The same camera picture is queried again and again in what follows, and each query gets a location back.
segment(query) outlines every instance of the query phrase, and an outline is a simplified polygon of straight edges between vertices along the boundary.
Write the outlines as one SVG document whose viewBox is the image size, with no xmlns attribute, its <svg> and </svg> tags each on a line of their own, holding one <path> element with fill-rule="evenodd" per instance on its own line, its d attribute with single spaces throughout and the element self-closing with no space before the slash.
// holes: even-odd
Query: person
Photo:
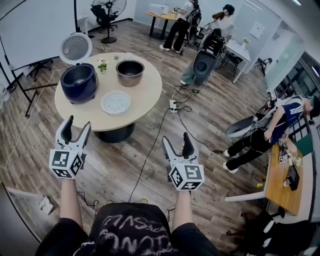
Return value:
<svg viewBox="0 0 320 256">
<path fill-rule="evenodd" d="M 198 4 L 198 0 L 190 0 L 184 3 L 182 9 L 176 10 L 178 12 L 178 20 L 173 24 L 172 28 L 170 29 L 169 35 L 166 38 L 165 43 L 159 46 L 161 50 L 169 52 L 170 49 L 172 49 L 176 53 L 180 53 L 181 47 L 185 40 L 185 36 L 190 26 L 189 22 L 187 22 L 187 17 L 193 10 L 199 8 L 200 7 Z M 178 37 L 172 47 L 177 32 Z"/>
<path fill-rule="evenodd" d="M 200 45 L 203 45 L 203 43 L 208 38 L 210 34 L 208 31 L 214 30 L 214 29 L 221 30 L 221 37 L 223 37 L 225 39 L 225 42 L 227 43 L 231 39 L 232 32 L 236 28 L 234 23 L 230 19 L 230 17 L 234 13 L 235 13 L 235 8 L 231 4 L 226 4 L 223 7 L 223 11 L 212 15 L 213 22 L 209 24 L 207 33 L 203 37 Z M 183 72 L 180 83 L 184 86 L 190 85 L 195 80 L 195 77 L 196 75 L 194 74 L 194 62 L 192 62 Z M 199 79 L 197 82 L 195 82 L 195 84 L 201 85 L 206 80 L 207 80 L 207 77 Z"/>
<path fill-rule="evenodd" d="M 89 236 L 83 230 L 74 179 L 62 179 L 60 219 L 39 245 L 36 256 L 219 256 L 193 223 L 191 193 L 178 191 L 172 233 L 155 205 L 112 203 L 95 216 Z"/>
<path fill-rule="evenodd" d="M 299 115 L 302 113 L 311 118 L 318 117 L 320 114 L 319 98 L 316 96 L 293 96 L 287 98 L 287 101 L 274 112 L 265 129 L 258 128 L 251 135 L 238 140 L 224 151 L 225 157 L 234 157 L 242 149 L 250 148 L 245 154 L 224 162 L 222 167 L 234 174 L 238 171 L 239 166 L 261 156 L 279 140 L 286 141 L 288 151 L 297 153 L 297 148 L 288 138 L 288 135 L 289 127 L 297 122 Z"/>
</svg>

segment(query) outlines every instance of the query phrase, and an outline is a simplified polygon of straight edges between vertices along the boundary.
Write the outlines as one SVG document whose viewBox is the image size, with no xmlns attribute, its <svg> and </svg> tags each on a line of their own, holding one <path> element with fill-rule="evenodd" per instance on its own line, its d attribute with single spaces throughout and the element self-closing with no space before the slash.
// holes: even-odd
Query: black cap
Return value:
<svg viewBox="0 0 320 256">
<path fill-rule="evenodd" d="M 231 4 L 226 4 L 224 7 L 223 7 L 223 10 L 227 10 L 229 15 L 232 15 L 235 13 L 235 8 L 231 5 Z"/>
<path fill-rule="evenodd" d="M 313 109 L 310 112 L 311 119 L 316 118 L 320 115 L 320 100 L 317 96 L 313 96 L 312 107 L 313 107 Z"/>
</svg>

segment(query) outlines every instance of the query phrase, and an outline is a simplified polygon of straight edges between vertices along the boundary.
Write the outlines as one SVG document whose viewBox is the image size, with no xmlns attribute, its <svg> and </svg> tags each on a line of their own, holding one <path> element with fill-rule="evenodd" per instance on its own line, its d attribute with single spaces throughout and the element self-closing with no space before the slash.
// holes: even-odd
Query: yellow shoe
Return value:
<svg viewBox="0 0 320 256">
<path fill-rule="evenodd" d="M 143 198 L 143 199 L 141 199 L 140 201 L 139 201 L 139 204 L 148 204 L 148 200 L 147 199 L 145 199 L 145 198 Z"/>
</svg>

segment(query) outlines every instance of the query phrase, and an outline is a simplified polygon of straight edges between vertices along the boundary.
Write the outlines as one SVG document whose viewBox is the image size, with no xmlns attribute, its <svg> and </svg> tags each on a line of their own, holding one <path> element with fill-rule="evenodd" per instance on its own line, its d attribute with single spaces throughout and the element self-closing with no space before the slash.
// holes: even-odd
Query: blue jersey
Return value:
<svg viewBox="0 0 320 256">
<path fill-rule="evenodd" d="M 273 130 L 271 145 L 274 145 L 279 141 L 285 130 L 297 122 L 299 115 L 304 111 L 304 101 L 301 96 L 293 96 L 285 100 L 287 101 L 282 105 L 284 108 L 284 115 Z"/>
</svg>

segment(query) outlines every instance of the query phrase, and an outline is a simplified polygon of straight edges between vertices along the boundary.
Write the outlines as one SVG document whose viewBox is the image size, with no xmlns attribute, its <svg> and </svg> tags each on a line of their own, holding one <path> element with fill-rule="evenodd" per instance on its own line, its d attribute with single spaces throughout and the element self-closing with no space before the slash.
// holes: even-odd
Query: white shirt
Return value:
<svg viewBox="0 0 320 256">
<path fill-rule="evenodd" d="M 214 23 L 211 24 L 211 29 L 221 29 L 221 35 L 223 38 L 232 35 L 233 30 L 235 29 L 234 23 L 229 17 L 224 17 L 223 19 L 217 19 Z"/>
<path fill-rule="evenodd" d="M 194 9 L 194 4 L 192 2 L 190 2 L 190 1 L 185 2 L 182 7 L 182 10 L 185 11 L 185 14 L 179 13 L 178 19 L 181 18 L 181 19 L 187 21 L 187 16 L 193 11 L 193 9 Z"/>
</svg>

